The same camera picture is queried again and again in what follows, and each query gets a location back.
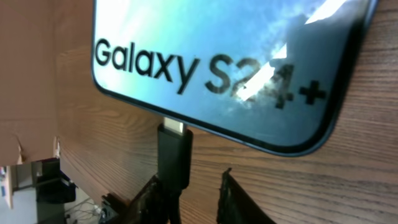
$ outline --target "phone screen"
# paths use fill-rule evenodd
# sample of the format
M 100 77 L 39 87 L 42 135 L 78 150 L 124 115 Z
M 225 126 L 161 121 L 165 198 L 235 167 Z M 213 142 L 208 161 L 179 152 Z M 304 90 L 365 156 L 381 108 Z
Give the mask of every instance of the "phone screen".
M 283 156 L 313 151 L 341 104 L 373 0 L 97 0 L 104 93 Z

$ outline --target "brown wall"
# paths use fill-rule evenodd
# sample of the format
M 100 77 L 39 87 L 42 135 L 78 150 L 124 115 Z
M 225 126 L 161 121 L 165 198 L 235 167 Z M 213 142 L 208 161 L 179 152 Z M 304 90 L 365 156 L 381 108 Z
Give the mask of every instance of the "brown wall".
M 16 136 L 28 161 L 53 154 L 53 47 L 52 0 L 0 0 L 0 139 Z M 0 166 L 17 161 L 10 142 L 0 141 Z

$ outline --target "wooden table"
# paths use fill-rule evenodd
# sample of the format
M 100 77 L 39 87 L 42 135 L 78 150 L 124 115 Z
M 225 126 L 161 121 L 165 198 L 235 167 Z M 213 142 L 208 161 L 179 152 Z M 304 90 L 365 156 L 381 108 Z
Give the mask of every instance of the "wooden table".
M 92 1 L 55 3 L 62 170 L 89 196 L 132 199 L 156 173 L 162 118 L 102 95 L 90 74 Z M 381 0 L 335 131 L 316 153 L 272 156 L 192 128 L 184 223 L 215 223 L 221 174 L 277 223 L 398 223 L 398 1 Z

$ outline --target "plus sign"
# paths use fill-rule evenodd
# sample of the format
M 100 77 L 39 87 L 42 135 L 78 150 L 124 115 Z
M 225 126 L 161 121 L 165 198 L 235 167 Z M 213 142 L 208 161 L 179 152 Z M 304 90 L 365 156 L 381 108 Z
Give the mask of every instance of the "plus sign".
M 325 99 L 326 92 L 319 90 L 319 82 L 318 81 L 311 81 L 310 88 L 300 88 L 300 94 L 307 96 L 306 104 L 313 105 L 315 99 Z

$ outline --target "smartphone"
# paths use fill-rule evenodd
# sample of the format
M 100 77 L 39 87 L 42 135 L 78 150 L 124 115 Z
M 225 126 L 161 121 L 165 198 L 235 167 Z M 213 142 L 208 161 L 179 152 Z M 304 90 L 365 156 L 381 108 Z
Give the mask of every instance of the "smartphone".
M 335 125 L 376 0 L 96 0 L 106 95 L 280 156 Z

